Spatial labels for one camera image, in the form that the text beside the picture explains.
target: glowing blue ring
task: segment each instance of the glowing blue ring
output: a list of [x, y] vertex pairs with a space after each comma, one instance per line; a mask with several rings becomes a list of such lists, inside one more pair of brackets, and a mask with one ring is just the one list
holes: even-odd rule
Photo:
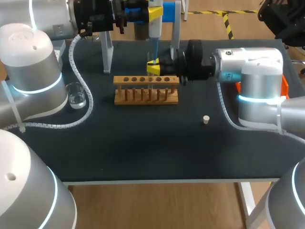
[[37, 26], [34, 20], [34, 12], [33, 12], [33, 0], [29, 0], [29, 12], [30, 12], [30, 22], [32, 24], [32, 28], [37, 30]]
[[44, 219], [43, 223], [40, 225], [40, 227], [38, 229], [43, 229], [43, 227], [49, 221], [49, 219], [50, 219], [50, 217], [51, 217], [51, 215], [52, 215], [52, 213], [54, 211], [56, 200], [57, 200], [57, 194], [58, 194], [57, 180], [56, 180], [56, 177], [55, 177], [53, 171], [49, 167], [48, 167], [48, 169], [51, 171], [51, 173], [53, 175], [53, 179], [54, 179], [54, 183], [55, 183], [55, 194], [54, 194], [54, 200], [53, 200], [52, 206], [50, 208], [50, 211], [49, 211], [47, 217]]
[[60, 80], [61, 80], [61, 75], [60, 75], [59, 78], [58, 78], [54, 83], [52, 83], [50, 86], [45, 87], [45, 88], [42, 88], [42, 89], [39, 89], [39, 90], [36, 90], [36, 91], [23, 91], [23, 90], [17, 89], [16, 87], [14, 87], [14, 89], [15, 89], [17, 92], [20, 92], [20, 93], [22, 93], [22, 94], [37, 94], [37, 93], [45, 92], [45, 91], [51, 89], [51, 88], [54, 87], [56, 84], [58, 84]]
[[299, 196], [298, 196], [298, 194], [297, 194], [297, 192], [296, 192], [296, 188], [295, 188], [295, 170], [296, 170], [296, 167], [297, 167], [298, 165], [299, 165], [299, 163], [296, 164], [296, 166], [295, 166], [295, 168], [294, 168], [294, 170], [293, 170], [293, 172], [292, 172], [292, 178], [291, 178], [292, 190], [293, 190], [293, 192], [294, 192], [295, 200], [296, 200], [298, 206], [300, 207], [301, 211], [302, 211], [303, 214], [305, 215], [305, 208], [304, 208], [304, 206], [302, 205], [301, 200], [300, 200], [300, 198], [299, 198]]
[[276, 99], [257, 99], [257, 98], [248, 98], [248, 97], [244, 97], [244, 96], [239, 96], [239, 99], [240, 100], [244, 100], [244, 101], [248, 101], [248, 102], [251, 102], [251, 103], [273, 103], [273, 104], [276, 104], [279, 99], [276, 98]]

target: white plastic tip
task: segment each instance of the white plastic tip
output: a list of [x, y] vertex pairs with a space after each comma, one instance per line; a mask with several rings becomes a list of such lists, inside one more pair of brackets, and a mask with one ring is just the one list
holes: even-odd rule
[[208, 124], [209, 120], [210, 120], [209, 116], [207, 116], [207, 115], [203, 116], [203, 123], [204, 124]]

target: wooden test tube rack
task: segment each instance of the wooden test tube rack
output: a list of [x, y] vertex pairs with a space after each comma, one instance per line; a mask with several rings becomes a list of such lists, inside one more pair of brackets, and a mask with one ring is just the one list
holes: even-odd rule
[[[177, 76], [115, 76], [113, 84], [115, 90], [114, 104], [116, 105], [167, 105], [178, 104]], [[124, 88], [122, 86], [145, 85], [146, 88]], [[147, 89], [148, 85], [168, 86], [165, 89]]]

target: white spiral cable wrap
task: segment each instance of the white spiral cable wrap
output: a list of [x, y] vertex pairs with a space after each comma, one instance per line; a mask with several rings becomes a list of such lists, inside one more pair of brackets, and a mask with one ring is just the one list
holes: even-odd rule
[[[242, 127], [242, 126], [238, 126], [236, 125], [230, 118], [226, 108], [225, 108], [225, 105], [224, 105], [224, 99], [223, 99], [223, 93], [221, 91], [221, 87], [220, 87], [220, 83], [217, 83], [217, 89], [218, 89], [218, 94], [219, 94], [219, 99], [220, 99], [220, 104], [221, 104], [221, 107], [224, 111], [224, 116], [225, 118], [227, 119], [228, 123], [233, 126], [235, 129], [237, 130], [245, 130], [245, 131], [266, 131], [266, 132], [273, 132], [273, 133], [278, 133], [278, 130], [271, 130], [271, 129], [266, 129], [266, 130], [262, 130], [262, 129], [254, 129], [254, 128], [248, 128], [248, 127]], [[293, 139], [295, 139], [296, 141], [299, 141], [303, 144], [305, 144], [305, 140], [302, 139], [301, 137], [298, 137], [294, 134], [291, 134], [291, 133], [288, 133], [286, 131], [283, 131], [283, 135], [285, 136], [288, 136], [288, 137], [291, 137]]]
[[[80, 83], [84, 87], [84, 90], [87, 93], [87, 96], [89, 98], [89, 108], [88, 108], [86, 114], [81, 119], [79, 119], [73, 123], [69, 123], [69, 124], [57, 125], [57, 124], [46, 124], [46, 123], [24, 123], [24, 126], [40, 127], [40, 128], [48, 128], [48, 129], [67, 129], [67, 128], [71, 128], [71, 127], [74, 127], [74, 126], [77, 126], [77, 125], [83, 123], [90, 116], [90, 114], [93, 110], [93, 96], [92, 96], [92, 93], [91, 93], [89, 87], [87, 86], [86, 82], [84, 81], [84, 79], [81, 77], [81, 74], [77, 70], [75, 62], [74, 62], [74, 56], [73, 56], [74, 48], [79, 40], [81, 40], [81, 37], [80, 37], [80, 35], [77, 35], [73, 39], [73, 41], [70, 45], [69, 62], [70, 62], [73, 72], [75, 73], [77, 79], [80, 81]], [[19, 127], [18, 124], [12, 124], [12, 125], [9, 125], [9, 126], [3, 128], [3, 130], [9, 130], [9, 129], [17, 128], [17, 127]]]

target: black table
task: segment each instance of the black table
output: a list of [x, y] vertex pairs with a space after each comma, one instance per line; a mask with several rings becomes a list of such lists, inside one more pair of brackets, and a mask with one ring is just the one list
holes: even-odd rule
[[[114, 105], [114, 75], [145, 75], [147, 42], [114, 42], [112, 73], [103, 74], [99, 42], [77, 44], [75, 61], [94, 97], [92, 115], [83, 124], [63, 130], [28, 127], [21, 137], [66, 182], [128, 180], [250, 180], [282, 176], [304, 157], [305, 145], [275, 133], [239, 131], [227, 122], [216, 82], [179, 86], [179, 104], [164, 106]], [[284, 57], [291, 98], [305, 95], [286, 50], [277, 40], [204, 41], [208, 58], [216, 48], [275, 47]], [[161, 42], [160, 52], [169, 48]], [[63, 55], [65, 83], [76, 81]], [[237, 91], [222, 85], [225, 105], [238, 123]], [[53, 116], [34, 122], [65, 124], [82, 117], [86, 108], [69, 104]], [[208, 125], [201, 124], [204, 115]]]

